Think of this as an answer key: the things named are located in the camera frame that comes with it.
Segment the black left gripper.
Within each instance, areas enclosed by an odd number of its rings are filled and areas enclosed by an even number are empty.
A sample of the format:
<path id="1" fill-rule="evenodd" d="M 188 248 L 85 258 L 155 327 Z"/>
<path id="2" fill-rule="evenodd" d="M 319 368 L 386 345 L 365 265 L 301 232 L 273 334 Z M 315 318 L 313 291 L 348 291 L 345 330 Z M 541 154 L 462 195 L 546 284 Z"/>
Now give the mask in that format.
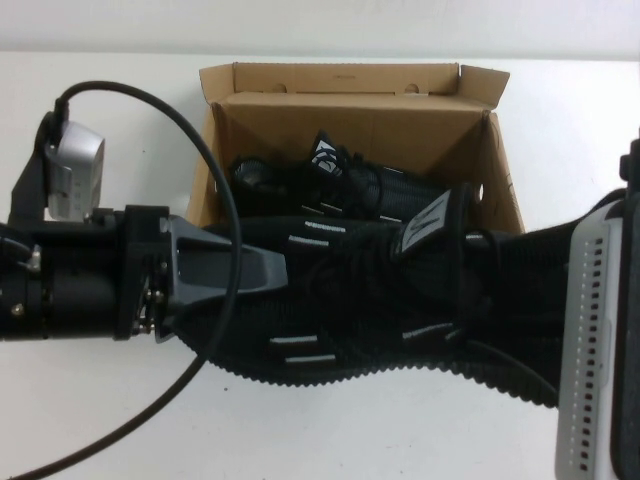
<path id="1" fill-rule="evenodd" d="M 100 210 L 87 223 L 44 224 L 44 337 L 128 340 L 150 329 L 155 342 L 174 337 L 169 311 L 217 301 L 231 291 L 232 243 L 167 207 Z M 285 257 L 243 246 L 238 293 L 288 285 Z"/>

